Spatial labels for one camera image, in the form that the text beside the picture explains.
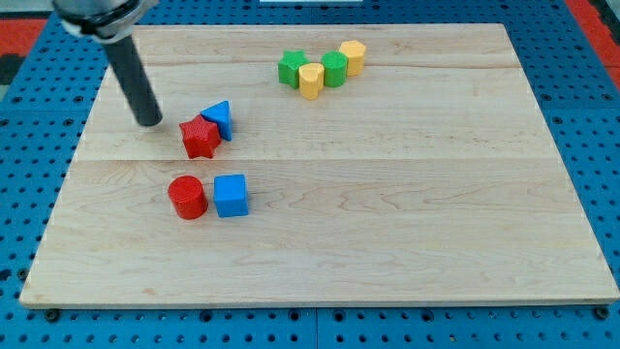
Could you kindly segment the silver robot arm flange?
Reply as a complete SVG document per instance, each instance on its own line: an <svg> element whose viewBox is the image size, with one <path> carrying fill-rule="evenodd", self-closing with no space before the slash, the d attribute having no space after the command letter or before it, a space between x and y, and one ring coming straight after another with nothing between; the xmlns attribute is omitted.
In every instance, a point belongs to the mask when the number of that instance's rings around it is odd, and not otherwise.
<svg viewBox="0 0 620 349"><path fill-rule="evenodd" d="M52 0L64 29L76 37L113 44L133 32L133 26L158 0Z"/></svg>

